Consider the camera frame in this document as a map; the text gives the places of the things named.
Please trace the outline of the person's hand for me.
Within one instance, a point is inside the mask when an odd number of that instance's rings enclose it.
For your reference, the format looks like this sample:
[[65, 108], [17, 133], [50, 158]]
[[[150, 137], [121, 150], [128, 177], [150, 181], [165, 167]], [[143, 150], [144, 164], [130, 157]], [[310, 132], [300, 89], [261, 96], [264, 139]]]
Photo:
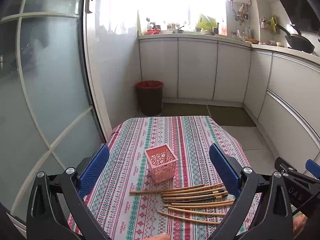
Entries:
[[160, 233], [155, 236], [145, 237], [142, 240], [171, 240], [171, 238], [167, 233]]

